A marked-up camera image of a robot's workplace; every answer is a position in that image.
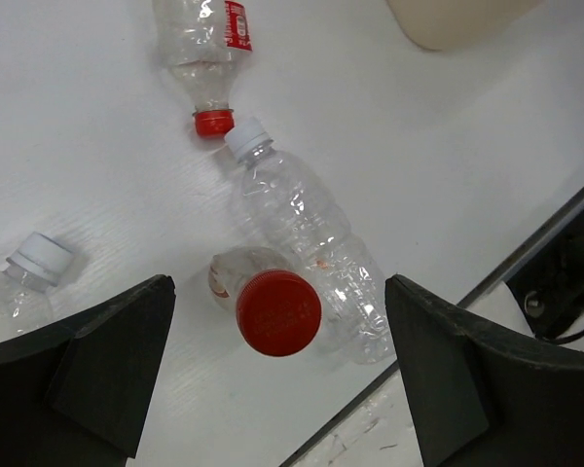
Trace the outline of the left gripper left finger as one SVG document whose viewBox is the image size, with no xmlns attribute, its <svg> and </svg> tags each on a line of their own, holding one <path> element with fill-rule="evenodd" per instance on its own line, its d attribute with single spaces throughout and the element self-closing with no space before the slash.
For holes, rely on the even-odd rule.
<svg viewBox="0 0 584 467">
<path fill-rule="evenodd" d="M 155 275 L 0 343 L 0 466 L 124 466 L 136 456 L 175 307 Z"/>
</svg>

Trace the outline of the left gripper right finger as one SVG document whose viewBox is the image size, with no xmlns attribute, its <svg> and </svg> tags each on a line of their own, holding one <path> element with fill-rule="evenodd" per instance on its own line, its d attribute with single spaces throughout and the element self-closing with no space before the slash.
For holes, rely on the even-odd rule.
<svg viewBox="0 0 584 467">
<path fill-rule="evenodd" d="M 584 466 L 584 352 L 451 305 L 403 275 L 385 305 L 425 466 Z"/>
</svg>

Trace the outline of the red cap pink bottle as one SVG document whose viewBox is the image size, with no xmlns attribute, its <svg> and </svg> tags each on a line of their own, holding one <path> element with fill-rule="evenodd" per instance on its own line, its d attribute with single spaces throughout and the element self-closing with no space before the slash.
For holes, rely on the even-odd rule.
<svg viewBox="0 0 584 467">
<path fill-rule="evenodd" d="M 296 354 L 319 331 L 318 294 L 271 248 L 242 246 L 213 256 L 208 286 L 214 301 L 235 317 L 246 343 L 263 355 Z"/>
</svg>

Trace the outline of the clear white cap bottle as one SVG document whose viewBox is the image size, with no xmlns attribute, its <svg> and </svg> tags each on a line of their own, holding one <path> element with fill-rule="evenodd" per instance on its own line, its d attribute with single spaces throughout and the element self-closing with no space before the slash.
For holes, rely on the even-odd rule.
<svg viewBox="0 0 584 467">
<path fill-rule="evenodd" d="M 316 289 L 328 342 L 357 364 L 394 357 L 385 276 L 321 179 L 278 150 L 254 118 L 236 124 L 225 141 L 242 168 L 237 203 L 256 233 Z"/>
</svg>

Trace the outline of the clear bottle near left arm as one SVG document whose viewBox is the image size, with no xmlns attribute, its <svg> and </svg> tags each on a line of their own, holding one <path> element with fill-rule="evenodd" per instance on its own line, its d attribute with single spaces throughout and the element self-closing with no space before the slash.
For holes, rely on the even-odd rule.
<svg viewBox="0 0 584 467">
<path fill-rule="evenodd" d="M 74 254 L 53 239 L 32 233 L 0 270 L 0 342 L 51 324 L 48 290 L 71 266 Z"/>
</svg>

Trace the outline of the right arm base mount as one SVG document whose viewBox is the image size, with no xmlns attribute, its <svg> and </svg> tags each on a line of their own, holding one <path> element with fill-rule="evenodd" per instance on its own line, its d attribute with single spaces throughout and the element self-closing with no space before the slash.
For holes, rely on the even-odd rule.
<svg viewBox="0 0 584 467">
<path fill-rule="evenodd" d="M 556 345 L 584 337 L 584 208 L 507 281 L 534 336 Z"/>
</svg>

